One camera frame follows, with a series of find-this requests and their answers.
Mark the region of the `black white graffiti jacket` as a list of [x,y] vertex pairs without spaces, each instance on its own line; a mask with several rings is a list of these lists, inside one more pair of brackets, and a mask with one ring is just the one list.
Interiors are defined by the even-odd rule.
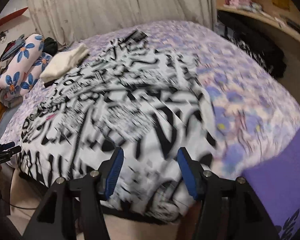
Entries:
[[199,56],[157,49],[135,31],[112,40],[91,63],[57,82],[21,130],[21,171],[45,186],[81,178],[118,147],[123,166],[108,208],[173,222],[192,203],[177,163],[179,148],[210,166],[215,114],[199,83]]

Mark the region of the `black clothes under desk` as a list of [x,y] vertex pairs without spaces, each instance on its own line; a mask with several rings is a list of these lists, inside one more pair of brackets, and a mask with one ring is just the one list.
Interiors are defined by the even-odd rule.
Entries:
[[231,12],[219,11],[217,19],[223,26],[221,37],[243,50],[273,78],[280,79],[284,76],[287,68],[284,52],[266,34]]

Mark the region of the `grey clothes pile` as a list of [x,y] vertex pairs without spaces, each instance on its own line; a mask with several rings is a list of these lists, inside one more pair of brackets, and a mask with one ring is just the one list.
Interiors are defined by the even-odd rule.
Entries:
[[0,74],[2,74],[12,61],[19,49],[25,44],[25,35],[20,35],[17,40],[10,42],[0,56]]

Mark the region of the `purple cloth with print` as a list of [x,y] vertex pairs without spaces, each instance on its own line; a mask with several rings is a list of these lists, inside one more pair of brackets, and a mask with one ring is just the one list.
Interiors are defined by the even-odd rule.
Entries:
[[276,157],[243,171],[280,239],[300,229],[300,129]]

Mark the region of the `purple floral bed sheet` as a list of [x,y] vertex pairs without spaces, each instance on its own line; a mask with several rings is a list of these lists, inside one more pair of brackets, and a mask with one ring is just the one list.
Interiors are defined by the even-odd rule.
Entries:
[[217,175],[232,179],[278,155],[300,128],[300,106],[250,56],[206,27],[186,21],[138,25],[157,49],[199,56],[199,81],[216,110]]

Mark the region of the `pink blue flower pillow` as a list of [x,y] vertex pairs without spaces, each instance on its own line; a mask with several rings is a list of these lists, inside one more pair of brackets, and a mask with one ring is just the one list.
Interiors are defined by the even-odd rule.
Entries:
[[43,52],[44,37],[32,34],[0,74],[0,102],[12,108],[20,104],[39,80],[52,56]]

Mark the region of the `folded cream garment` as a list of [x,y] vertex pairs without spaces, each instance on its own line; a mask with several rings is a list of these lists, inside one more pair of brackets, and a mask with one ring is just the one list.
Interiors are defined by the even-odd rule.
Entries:
[[83,43],[73,50],[57,53],[39,77],[43,83],[57,80],[78,65],[88,54],[89,49]]

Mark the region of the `black cloth bundle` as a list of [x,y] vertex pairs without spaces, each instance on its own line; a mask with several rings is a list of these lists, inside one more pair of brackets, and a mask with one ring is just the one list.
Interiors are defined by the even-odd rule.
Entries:
[[58,43],[51,37],[44,40],[43,52],[55,56],[58,52]]

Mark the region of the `beige curtain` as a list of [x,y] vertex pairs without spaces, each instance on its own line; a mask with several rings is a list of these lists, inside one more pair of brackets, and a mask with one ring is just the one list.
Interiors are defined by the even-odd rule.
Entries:
[[61,45],[153,21],[213,28],[216,0],[26,0],[35,29]]

